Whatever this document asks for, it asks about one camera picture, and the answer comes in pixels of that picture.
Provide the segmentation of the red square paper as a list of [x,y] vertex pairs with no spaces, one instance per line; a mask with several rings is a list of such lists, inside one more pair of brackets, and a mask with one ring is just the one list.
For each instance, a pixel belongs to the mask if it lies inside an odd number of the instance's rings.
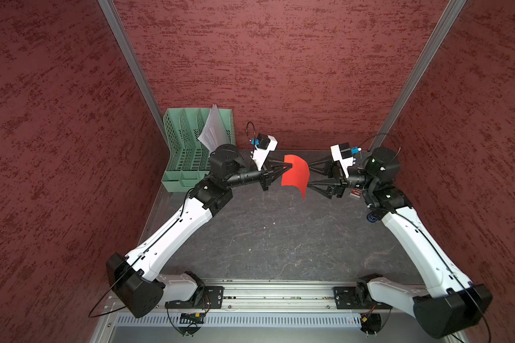
[[310,170],[307,161],[301,157],[288,154],[284,156],[284,162],[291,164],[292,167],[289,171],[283,174],[281,180],[282,187],[296,187],[304,200],[306,198],[306,192],[308,182],[310,179]]

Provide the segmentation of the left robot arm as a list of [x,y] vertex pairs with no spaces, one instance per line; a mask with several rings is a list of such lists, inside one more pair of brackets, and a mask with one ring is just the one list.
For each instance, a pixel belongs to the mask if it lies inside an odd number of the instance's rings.
[[191,300],[197,278],[184,273],[160,277],[173,254],[233,198],[233,188],[258,183],[263,190],[292,170],[289,162],[269,159],[274,148],[257,147],[246,159],[233,144],[210,153],[210,171],[191,188],[176,213],[152,236],[126,255],[113,254],[106,264],[110,291],[136,318],[149,314],[161,300]]

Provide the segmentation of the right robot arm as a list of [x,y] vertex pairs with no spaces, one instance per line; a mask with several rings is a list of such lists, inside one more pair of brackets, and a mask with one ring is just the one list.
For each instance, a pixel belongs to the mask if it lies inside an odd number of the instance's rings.
[[367,220],[382,222],[396,237],[418,270],[425,287],[419,289],[393,282],[380,274],[358,279],[358,303],[381,303],[417,320],[436,339],[485,322],[493,295],[484,284],[474,284],[442,250],[428,232],[409,198],[396,186],[401,169],[397,152],[379,147],[365,159],[360,149],[348,144],[330,148],[330,156],[312,162],[309,169],[325,176],[308,188],[331,199],[346,190],[363,197],[370,212]]

